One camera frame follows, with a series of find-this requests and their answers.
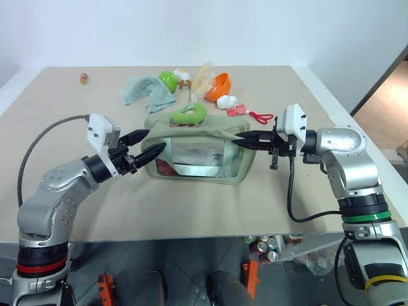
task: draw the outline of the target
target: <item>table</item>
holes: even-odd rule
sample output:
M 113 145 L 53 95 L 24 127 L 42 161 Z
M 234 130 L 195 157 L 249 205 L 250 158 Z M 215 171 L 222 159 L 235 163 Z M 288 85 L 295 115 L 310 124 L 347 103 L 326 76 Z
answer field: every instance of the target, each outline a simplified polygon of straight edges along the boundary
M 34 138 L 49 124 L 71 115 L 102 113 L 122 128 L 122 134 L 142 128 L 147 115 L 146 99 L 133 105 L 121 103 L 121 90 L 129 77 L 157 76 L 172 67 L 46 68 L 0 117 L 3 143 L 0 157 L 0 241 L 16 242 L 17 173 L 22 157 Z M 188 67 L 192 74 L 198 68 Z M 298 103 L 308 115 L 308 128 L 334 126 L 319 101 L 298 76 L 301 68 L 290 66 L 216 67 L 228 72 L 231 94 L 248 109 L 278 114 L 287 105 Z M 80 74 L 89 75 L 87 85 Z M 162 112 L 171 112 L 187 101 L 188 90 L 177 89 L 177 102 Z M 208 101 L 208 112 L 224 115 Z M 251 129 L 271 129 L 248 117 Z M 49 169 L 93 151 L 85 139 L 86 122 L 70 122 L 46 135 L 34 150 L 22 186 L 26 199 L 38 187 Z M 140 146 L 132 152 L 136 154 Z M 213 237 L 261 233 L 305 233 L 342 231 L 341 218 L 331 215 L 297 224 L 286 212 L 288 159 L 279 159 L 279 170 L 269 170 L 270 156 L 258 152 L 246 179 L 227 186 L 205 182 L 153 180 L 144 169 L 101 184 L 78 209 L 72 241 L 141 240 L 157 238 Z M 298 217 L 338 209 L 329 182 L 319 166 L 296 160 L 293 209 Z M 389 201 L 394 219 L 406 220 Z

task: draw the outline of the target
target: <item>red scissors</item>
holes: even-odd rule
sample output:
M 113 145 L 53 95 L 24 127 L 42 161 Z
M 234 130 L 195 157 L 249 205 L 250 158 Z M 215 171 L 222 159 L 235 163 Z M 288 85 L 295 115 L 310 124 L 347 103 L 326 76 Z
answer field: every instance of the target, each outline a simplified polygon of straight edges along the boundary
M 268 124 L 268 121 L 273 118 L 273 115 L 271 113 L 254 113 L 250 110 L 247 110 L 247 114 L 250 116 L 253 116 L 255 120 L 257 120 L 261 124 Z

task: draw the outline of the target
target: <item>orange bowl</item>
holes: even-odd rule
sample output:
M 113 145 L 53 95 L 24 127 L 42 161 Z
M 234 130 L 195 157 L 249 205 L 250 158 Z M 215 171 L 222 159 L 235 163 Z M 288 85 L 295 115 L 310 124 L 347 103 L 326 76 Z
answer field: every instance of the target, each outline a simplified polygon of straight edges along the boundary
M 212 102 L 217 102 L 217 99 L 223 95 L 228 95 L 231 89 L 231 79 L 230 76 L 227 73 L 221 73 L 220 75 L 217 75 L 215 80 L 214 80 L 214 85 L 205 94 L 205 97 L 212 101 Z

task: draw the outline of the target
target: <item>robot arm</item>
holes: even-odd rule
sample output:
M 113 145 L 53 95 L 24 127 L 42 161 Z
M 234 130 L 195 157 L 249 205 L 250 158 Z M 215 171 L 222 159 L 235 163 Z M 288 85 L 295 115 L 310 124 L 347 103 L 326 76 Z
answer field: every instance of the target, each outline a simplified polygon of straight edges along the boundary
M 275 119 L 272 132 L 244 132 L 238 135 L 243 139 L 234 142 L 269 151 L 273 170 L 278 168 L 279 156 L 293 160 L 301 152 L 304 163 L 320 164 L 340 212 L 314 215 L 302 222 L 328 213 L 341 214 L 344 233 L 351 241 L 344 245 L 344 254 L 353 286 L 367 292 L 372 306 L 408 305 L 407 247 L 398 224 L 391 219 L 377 167 L 365 150 L 365 135 L 350 126 L 306 130 L 306 119 L 298 105 L 291 105 Z
M 19 252 L 10 305 L 73 305 L 73 293 L 66 283 L 66 261 L 77 209 L 100 183 L 135 173 L 163 151 L 165 143 L 153 145 L 136 157 L 128 154 L 128 147 L 148 132 L 136 130 L 119 138 L 119 127 L 92 114 L 88 139 L 97 138 L 90 142 L 98 154 L 58 166 L 42 176 L 35 194 L 18 211 Z

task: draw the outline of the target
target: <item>can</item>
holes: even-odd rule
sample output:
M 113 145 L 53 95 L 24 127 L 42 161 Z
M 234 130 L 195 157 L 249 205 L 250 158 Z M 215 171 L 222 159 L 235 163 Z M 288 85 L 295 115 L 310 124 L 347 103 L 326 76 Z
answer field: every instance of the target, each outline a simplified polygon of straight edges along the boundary
M 261 255 L 268 250 L 266 243 L 264 241 L 259 241 L 258 243 L 254 244 L 250 249 L 249 252 L 252 255 Z
M 246 236 L 246 237 L 242 237 L 242 241 L 244 242 L 244 244 L 251 244 L 251 243 L 253 243 L 256 239 L 257 239 L 256 236 Z
M 259 236 L 258 240 L 263 241 L 263 242 L 267 242 L 269 240 L 269 236 L 266 236 L 266 235 L 265 236 Z
M 274 263 L 277 260 L 278 260 L 278 253 L 276 253 L 275 251 L 268 251 L 259 256 L 259 261 L 266 265 L 270 265 L 271 263 Z
M 266 246 L 268 247 L 268 250 L 271 251 L 276 251 L 276 248 L 278 246 L 278 243 L 276 242 L 276 239 L 273 237 L 269 238 L 268 241 L 266 242 Z

